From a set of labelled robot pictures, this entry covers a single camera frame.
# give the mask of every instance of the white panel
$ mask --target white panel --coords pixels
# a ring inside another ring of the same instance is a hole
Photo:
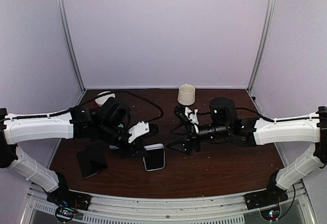
[[[254,85],[271,117],[298,116],[327,106],[327,0],[277,0],[265,55]],[[292,162],[309,145],[282,145]],[[305,179],[318,223],[327,219],[327,172]]]
[[[65,0],[87,88],[246,87],[267,0]]]
[[[12,113],[46,113],[72,106],[80,96],[63,37],[56,0],[0,0],[0,107]],[[22,143],[40,163],[56,140]],[[0,169],[1,223],[16,224],[29,183]]]

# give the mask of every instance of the wooden table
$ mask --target wooden table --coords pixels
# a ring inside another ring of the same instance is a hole
[[[169,130],[178,123],[173,110],[177,105],[177,89],[134,89],[134,93],[147,97],[160,105],[165,115],[155,121],[160,133],[148,138],[147,144],[167,144],[178,138]],[[83,100],[94,97],[101,90],[89,90]],[[132,110],[131,124],[157,116],[158,111],[149,104],[125,94],[118,98]],[[200,112],[209,110],[213,97],[227,97],[236,106],[255,109],[245,90],[197,89],[193,108]],[[247,111],[238,112],[240,118],[254,117]],[[209,116],[201,116],[200,123],[210,122]],[[246,192],[265,188],[270,174],[283,168],[273,144],[256,148],[242,148],[230,144],[202,143],[202,151],[186,156],[166,150],[166,167],[160,171],[146,172],[140,158],[119,158],[117,151],[103,143],[108,169],[83,179],[76,153],[90,144],[88,139],[62,140],[51,169],[66,176],[73,190],[123,197],[176,198],[215,196]]]

